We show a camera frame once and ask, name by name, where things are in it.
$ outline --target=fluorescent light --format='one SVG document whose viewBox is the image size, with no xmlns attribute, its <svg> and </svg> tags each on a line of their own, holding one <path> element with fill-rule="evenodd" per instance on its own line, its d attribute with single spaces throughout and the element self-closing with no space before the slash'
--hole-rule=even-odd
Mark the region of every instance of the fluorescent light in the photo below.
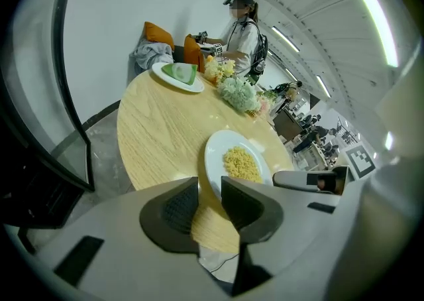
<svg viewBox="0 0 424 301">
<path fill-rule="evenodd" d="M 391 132 L 388 132 L 386 136 L 386 144 L 384 146 L 386 147 L 387 150 L 390 150 L 392 148 L 392 145 L 393 145 L 393 136 Z"/>
<path fill-rule="evenodd" d="M 366 8 L 371 14 L 372 20 L 376 25 L 378 34 L 380 35 L 381 43 L 383 44 L 384 54 L 386 54 L 386 62 L 388 65 L 397 68 L 398 55 L 396 53 L 396 46 L 393 40 L 393 35 L 390 30 L 387 18 L 384 15 L 383 9 L 378 0 L 363 0 Z"/>
<path fill-rule="evenodd" d="M 282 39 L 284 39 L 296 52 L 299 52 L 299 49 L 295 47 L 295 45 L 291 42 L 289 38 L 287 38 L 284 33 L 282 33 L 280 30 L 278 30 L 276 27 L 272 27 L 272 30 L 280 36 Z"/>
<path fill-rule="evenodd" d="M 294 78 L 295 81 L 297 81 L 297 78 L 295 76 L 293 76 L 293 74 L 286 68 L 287 73 Z"/>
<path fill-rule="evenodd" d="M 317 78 L 318 78 L 318 82 L 319 82 L 319 83 L 321 84 L 321 86 L 323 87 L 323 89 L 324 89 L 325 93 L 327 94 L 327 96 L 329 96 L 329 98 L 331 98 L 330 93 L 329 93 L 329 91 L 327 90 L 327 88 L 325 87 L 324 82 L 323 82 L 323 80 L 321 79 L 321 77 L 320 77 L 320 76 L 317 76 Z"/>
</svg>

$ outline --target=green food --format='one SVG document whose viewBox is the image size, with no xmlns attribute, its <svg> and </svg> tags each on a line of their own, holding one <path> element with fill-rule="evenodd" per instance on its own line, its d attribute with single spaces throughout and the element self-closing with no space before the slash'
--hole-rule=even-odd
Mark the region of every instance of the green food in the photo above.
<svg viewBox="0 0 424 301">
<path fill-rule="evenodd" d="M 186 63 L 167 64 L 162 67 L 162 70 L 168 76 L 190 86 L 196 78 L 197 65 Z"/>
</svg>

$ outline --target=white plate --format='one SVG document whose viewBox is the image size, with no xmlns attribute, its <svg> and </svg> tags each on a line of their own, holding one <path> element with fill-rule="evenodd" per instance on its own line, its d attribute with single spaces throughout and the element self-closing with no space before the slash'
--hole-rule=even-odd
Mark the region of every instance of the white plate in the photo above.
<svg viewBox="0 0 424 301">
<path fill-rule="evenodd" d="M 239 133 L 220 130 L 210 136 L 205 148 L 206 175 L 217 197 L 221 199 L 221 177 L 228 176 L 224 167 L 224 154 L 234 147 L 245 148 L 252 155 L 263 184 L 273 186 L 270 169 L 258 149 Z"/>
<path fill-rule="evenodd" d="M 162 78 L 166 83 L 169 83 L 172 86 L 176 86 L 177 88 L 190 91 L 190 92 L 202 92 L 205 89 L 205 86 L 203 85 L 202 81 L 199 78 L 197 78 L 197 75 L 196 75 L 196 78 L 194 79 L 194 83 L 189 86 L 188 84 L 180 82 L 176 80 L 175 78 L 165 74 L 162 71 L 162 67 L 167 64 L 168 63 L 161 62 L 161 63 L 155 63 L 152 66 L 152 70 L 154 74 L 157 75 L 159 78 Z"/>
</svg>

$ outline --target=wooden table top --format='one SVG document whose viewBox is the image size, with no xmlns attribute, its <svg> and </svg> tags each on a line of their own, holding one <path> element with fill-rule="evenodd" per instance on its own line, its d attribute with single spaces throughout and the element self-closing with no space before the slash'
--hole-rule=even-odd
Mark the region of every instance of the wooden table top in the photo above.
<svg viewBox="0 0 424 301">
<path fill-rule="evenodd" d="M 272 174 L 292 170 L 289 154 L 266 118 L 237 113 L 216 88 L 189 93 L 152 72 L 137 76 L 119 105 L 117 132 L 121 156 L 136 190 L 198 176 L 199 207 L 191 236 L 204 247 L 238 253 L 239 235 L 215 197 L 205 171 L 205 145 L 222 129 L 234 130 L 256 146 Z"/>
</svg>

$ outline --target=orange pillow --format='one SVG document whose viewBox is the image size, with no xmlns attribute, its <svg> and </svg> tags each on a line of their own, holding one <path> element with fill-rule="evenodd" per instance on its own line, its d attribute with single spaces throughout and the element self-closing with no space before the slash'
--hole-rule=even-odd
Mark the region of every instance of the orange pillow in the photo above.
<svg viewBox="0 0 424 301">
<path fill-rule="evenodd" d="M 146 33 L 146 39 L 149 42 L 166 43 L 171 46 L 172 51 L 174 51 L 174 40 L 164 29 L 161 29 L 151 22 L 144 22 L 144 31 Z"/>
<path fill-rule="evenodd" d="M 205 58 L 200 51 L 200 46 L 188 34 L 184 40 L 184 63 L 197 65 L 197 71 L 205 72 Z"/>
</svg>

